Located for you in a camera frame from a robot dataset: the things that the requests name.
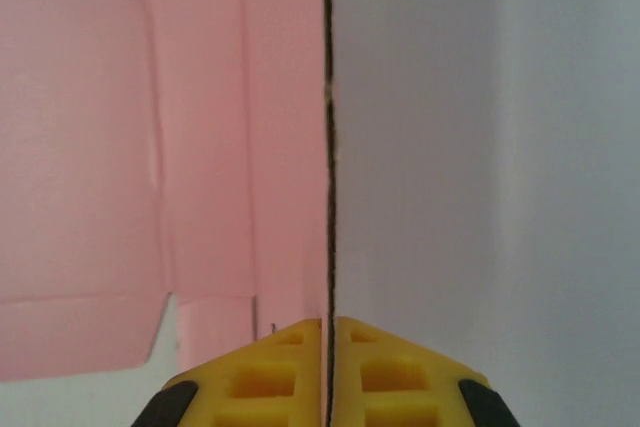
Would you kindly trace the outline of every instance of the black line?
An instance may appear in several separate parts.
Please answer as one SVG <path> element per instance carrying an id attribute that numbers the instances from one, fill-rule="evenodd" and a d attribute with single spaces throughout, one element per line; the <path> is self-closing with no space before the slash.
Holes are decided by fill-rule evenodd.
<path id="1" fill-rule="evenodd" d="M 325 36 L 325 101 L 327 162 L 329 169 L 329 191 L 327 197 L 327 247 L 328 247 L 328 295 L 329 313 L 327 328 L 327 411 L 326 427 L 331 426 L 333 413 L 333 381 L 335 363 L 335 315 L 336 315 L 336 124 L 333 103 L 333 0 L 324 0 L 324 36 Z"/>

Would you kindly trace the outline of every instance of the white surface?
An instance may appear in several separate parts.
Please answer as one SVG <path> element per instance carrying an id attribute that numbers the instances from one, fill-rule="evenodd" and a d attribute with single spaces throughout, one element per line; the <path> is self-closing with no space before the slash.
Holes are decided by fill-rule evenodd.
<path id="1" fill-rule="evenodd" d="M 177 372 L 176 305 L 172 299 L 145 365 L 120 372 L 0 383 L 0 425 L 131 425 L 149 399 Z"/>
<path id="2" fill-rule="evenodd" d="M 338 312 L 632 426 L 640 0 L 334 0 Z"/>

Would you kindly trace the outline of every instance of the black rubber edge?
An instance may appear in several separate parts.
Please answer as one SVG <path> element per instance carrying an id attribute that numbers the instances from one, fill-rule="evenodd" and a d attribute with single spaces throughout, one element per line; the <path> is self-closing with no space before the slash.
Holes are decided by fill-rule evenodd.
<path id="1" fill-rule="evenodd" d="M 458 382 L 475 427 L 520 427 L 507 404 L 495 390 L 472 379 Z"/>
<path id="2" fill-rule="evenodd" d="M 325 122 L 327 135 L 327 167 L 329 170 L 329 191 L 327 193 L 327 405 L 325 427 L 330 427 L 333 413 L 333 371 L 335 364 L 335 290 L 336 290 L 336 149 L 337 135 L 335 109 L 333 104 L 333 0 L 324 0 L 324 46 L 325 46 Z"/>
<path id="3" fill-rule="evenodd" d="M 154 395 L 131 427 L 178 427 L 198 384 L 185 380 Z"/>

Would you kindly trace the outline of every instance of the yellow plastic object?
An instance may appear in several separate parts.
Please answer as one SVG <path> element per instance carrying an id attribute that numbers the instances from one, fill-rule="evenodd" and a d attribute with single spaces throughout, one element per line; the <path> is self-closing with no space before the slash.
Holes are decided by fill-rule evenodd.
<path id="1" fill-rule="evenodd" d="M 179 427 L 320 427 L 320 320 L 305 320 L 171 379 L 198 391 Z"/>
<path id="2" fill-rule="evenodd" d="M 483 375 L 362 322 L 336 322 L 332 427 L 474 427 L 458 382 L 489 387 Z"/>

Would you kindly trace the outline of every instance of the yellow tool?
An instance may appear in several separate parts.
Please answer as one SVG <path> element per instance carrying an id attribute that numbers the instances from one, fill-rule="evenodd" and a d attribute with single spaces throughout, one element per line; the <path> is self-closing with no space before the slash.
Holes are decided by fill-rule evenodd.
<path id="1" fill-rule="evenodd" d="M 321 321 L 171 379 L 132 427 L 320 427 Z M 487 379 L 349 318 L 335 323 L 330 427 L 518 427 Z"/>

